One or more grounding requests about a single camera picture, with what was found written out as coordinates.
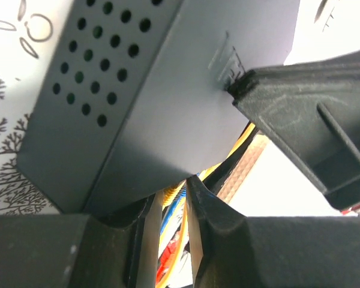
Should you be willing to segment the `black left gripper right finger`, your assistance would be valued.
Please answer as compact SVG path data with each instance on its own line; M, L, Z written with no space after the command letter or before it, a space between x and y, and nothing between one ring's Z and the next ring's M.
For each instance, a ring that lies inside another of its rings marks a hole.
M194 287L360 287L360 217L246 217L187 179Z

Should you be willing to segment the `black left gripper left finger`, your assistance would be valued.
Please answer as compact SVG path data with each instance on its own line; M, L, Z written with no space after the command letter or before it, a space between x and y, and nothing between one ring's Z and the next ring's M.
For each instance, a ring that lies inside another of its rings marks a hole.
M100 220L0 216L0 287L154 287L163 195Z

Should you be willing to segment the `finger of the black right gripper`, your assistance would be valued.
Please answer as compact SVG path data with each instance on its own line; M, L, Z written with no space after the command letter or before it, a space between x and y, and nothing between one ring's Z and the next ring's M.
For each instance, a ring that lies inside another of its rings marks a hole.
M252 69L228 92L333 208L360 203L360 50Z

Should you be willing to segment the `black network switch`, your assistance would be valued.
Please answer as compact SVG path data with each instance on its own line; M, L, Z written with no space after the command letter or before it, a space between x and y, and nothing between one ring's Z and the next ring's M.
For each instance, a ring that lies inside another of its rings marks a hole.
M17 167L62 212L103 216L225 159L227 87L282 64L298 1L74 1Z

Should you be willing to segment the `floral table mat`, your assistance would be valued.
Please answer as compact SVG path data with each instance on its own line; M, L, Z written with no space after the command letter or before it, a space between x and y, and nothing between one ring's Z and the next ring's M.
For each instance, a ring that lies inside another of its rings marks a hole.
M0 215L57 212L16 157L71 5L0 0Z

